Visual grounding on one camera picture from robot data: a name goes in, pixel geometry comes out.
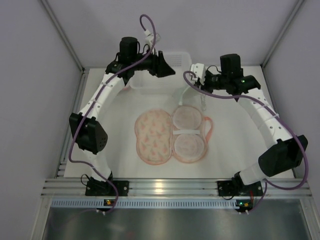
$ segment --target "white plastic bin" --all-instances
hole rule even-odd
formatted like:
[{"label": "white plastic bin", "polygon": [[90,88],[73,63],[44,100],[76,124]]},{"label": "white plastic bin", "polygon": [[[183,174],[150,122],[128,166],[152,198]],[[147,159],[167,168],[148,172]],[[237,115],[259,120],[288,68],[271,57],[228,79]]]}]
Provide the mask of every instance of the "white plastic bin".
[{"label": "white plastic bin", "polygon": [[130,80],[130,86],[139,90],[140,94],[173,94],[177,88],[186,85],[184,71],[192,64],[188,52],[164,52],[165,61],[175,70],[175,75],[158,78],[145,71],[136,71]]}]

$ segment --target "connector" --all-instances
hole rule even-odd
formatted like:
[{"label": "connector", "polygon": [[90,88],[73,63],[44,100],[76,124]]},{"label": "connector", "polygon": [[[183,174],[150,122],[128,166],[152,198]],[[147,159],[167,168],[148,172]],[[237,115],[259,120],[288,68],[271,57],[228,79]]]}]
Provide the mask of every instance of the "connector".
[{"label": "connector", "polygon": [[[146,35],[145,43],[149,45],[151,48],[152,43],[154,42],[154,34],[151,33],[148,29],[144,31],[144,34]],[[159,33],[155,34],[155,43],[159,42],[161,39]]]},{"label": "connector", "polygon": [[206,68],[204,64],[202,63],[192,64],[190,67],[190,71],[194,72],[197,78],[200,79],[201,85],[205,84]]}]

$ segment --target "gray floor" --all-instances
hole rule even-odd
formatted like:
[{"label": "gray floor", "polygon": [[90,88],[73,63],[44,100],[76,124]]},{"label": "gray floor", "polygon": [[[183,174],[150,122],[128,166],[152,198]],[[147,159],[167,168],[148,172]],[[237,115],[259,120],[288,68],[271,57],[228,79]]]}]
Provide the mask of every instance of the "gray floor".
[{"label": "gray floor", "polygon": [[117,209],[106,216],[87,211],[68,221],[81,211],[51,208],[43,239],[311,239],[300,202],[293,200],[264,200],[250,215],[233,209]]}]

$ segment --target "plastic tray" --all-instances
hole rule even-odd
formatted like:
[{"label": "plastic tray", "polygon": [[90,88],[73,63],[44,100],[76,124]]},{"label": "plastic tray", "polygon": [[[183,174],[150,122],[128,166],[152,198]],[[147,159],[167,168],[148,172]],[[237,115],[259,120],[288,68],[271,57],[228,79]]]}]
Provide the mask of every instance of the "plastic tray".
[{"label": "plastic tray", "polygon": [[148,71],[136,71],[130,80],[130,86],[140,94],[173,94],[177,88],[186,85],[183,79],[184,71],[192,64],[188,52],[164,52],[165,61],[175,70],[175,75],[158,78]]}]

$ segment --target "white strap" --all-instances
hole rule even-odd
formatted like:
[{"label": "white strap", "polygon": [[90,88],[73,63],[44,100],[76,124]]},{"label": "white strap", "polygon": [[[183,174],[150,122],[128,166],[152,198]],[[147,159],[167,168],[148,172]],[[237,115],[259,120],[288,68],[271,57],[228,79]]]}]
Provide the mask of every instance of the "white strap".
[{"label": "white strap", "polygon": [[183,129],[183,130],[173,131],[173,135],[180,135],[180,134],[200,134],[200,130]]}]

